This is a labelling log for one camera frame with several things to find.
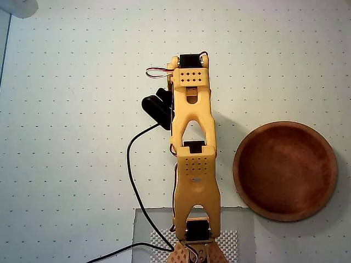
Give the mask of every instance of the yellow 3d-printed bracket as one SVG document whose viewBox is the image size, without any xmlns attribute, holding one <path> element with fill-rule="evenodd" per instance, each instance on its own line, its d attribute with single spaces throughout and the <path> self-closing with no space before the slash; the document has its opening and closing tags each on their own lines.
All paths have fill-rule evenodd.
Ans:
<svg viewBox="0 0 351 263">
<path fill-rule="evenodd" d="M 211 115 L 211 90 L 208 75 L 208 56 L 204 54 L 202 68 L 179 68 L 174 56 L 167 68 L 173 70 L 168 76 L 168 88 L 173 90 L 174 118 L 171 145 L 178 158 L 178 182 L 174 196 L 176 236 L 186 238 L 186 222 L 195 205 L 203 206 L 210 223 L 210 239 L 220 234 L 220 194 L 216 181 L 216 134 Z M 197 121 L 205 135 L 202 151 L 191 153 L 183 145 L 183 134 L 190 121 Z"/>
</svg>

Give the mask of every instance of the red and white wire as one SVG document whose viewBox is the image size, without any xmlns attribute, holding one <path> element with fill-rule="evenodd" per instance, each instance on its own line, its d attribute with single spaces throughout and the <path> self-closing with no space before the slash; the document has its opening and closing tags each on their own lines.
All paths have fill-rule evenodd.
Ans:
<svg viewBox="0 0 351 263">
<path fill-rule="evenodd" d="M 162 74 L 162 75 L 152 75 L 149 72 L 150 71 L 156 71 L 156 72 L 165 72 L 166 74 Z M 145 74 L 149 77 L 149 78 L 165 78 L 167 76 L 172 75 L 173 70 L 169 70 L 167 68 L 164 67 L 148 67 L 145 71 Z"/>
</svg>

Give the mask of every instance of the bowl rim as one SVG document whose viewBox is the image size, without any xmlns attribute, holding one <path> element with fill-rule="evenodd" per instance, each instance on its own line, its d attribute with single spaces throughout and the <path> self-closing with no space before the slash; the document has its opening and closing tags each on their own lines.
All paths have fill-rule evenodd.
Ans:
<svg viewBox="0 0 351 263">
<path fill-rule="evenodd" d="M 254 202 L 251 197 L 244 191 L 241 180 L 239 177 L 239 163 L 240 163 L 240 158 L 241 154 L 245 148 L 245 146 L 258 134 L 263 133 L 267 131 L 268 129 L 275 128 L 275 127 L 292 127 L 292 128 L 297 128 L 300 129 L 314 138 L 321 143 L 322 147 L 325 149 L 328 159 L 330 160 L 329 166 L 331 168 L 331 173 L 330 173 L 330 183 L 329 187 L 326 190 L 325 194 L 321 198 L 320 202 L 304 211 L 299 211 L 295 213 L 290 213 L 290 214 L 280 214 L 280 213 L 273 213 L 270 212 L 261 206 L 259 206 L 256 202 Z M 337 168 L 337 161 L 336 157 L 334 154 L 334 151 L 330 144 L 327 142 L 327 140 L 316 130 L 313 128 L 302 124 L 298 122 L 292 122 L 292 121 L 277 121 L 277 122 L 270 122 L 267 124 L 264 124 L 255 130 L 251 131 L 240 143 L 239 147 L 236 150 L 235 156 L 234 156 L 234 162 L 233 162 L 233 177 L 234 177 L 234 183 L 236 186 L 237 193 L 241 197 L 241 199 L 250 207 L 253 211 L 255 211 L 257 214 L 276 221 L 283 221 L 283 222 L 289 222 L 289 221 L 298 221 L 302 219 L 306 219 L 315 213 L 317 213 L 322 207 L 325 206 L 325 204 L 330 200 L 336 186 L 336 181 L 337 181 L 337 174 L 338 174 L 338 168 Z"/>
</svg>

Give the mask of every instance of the black connector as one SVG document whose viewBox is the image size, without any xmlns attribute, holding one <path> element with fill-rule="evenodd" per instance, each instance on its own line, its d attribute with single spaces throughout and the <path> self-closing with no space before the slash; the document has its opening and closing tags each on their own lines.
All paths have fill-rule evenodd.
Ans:
<svg viewBox="0 0 351 263">
<path fill-rule="evenodd" d="M 170 130 L 172 123 L 172 92 L 159 88 L 156 95 L 145 97 L 141 101 L 141 106 L 163 129 Z"/>
</svg>

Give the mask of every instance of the wooden bowl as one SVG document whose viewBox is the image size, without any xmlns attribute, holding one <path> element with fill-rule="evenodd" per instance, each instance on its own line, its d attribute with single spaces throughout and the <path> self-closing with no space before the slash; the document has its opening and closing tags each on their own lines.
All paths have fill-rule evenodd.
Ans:
<svg viewBox="0 0 351 263">
<path fill-rule="evenodd" d="M 272 122 L 241 142 L 233 175 L 240 197 L 257 214 L 296 221 L 328 202 L 337 163 L 328 142 L 314 129 L 296 122 Z"/>
</svg>

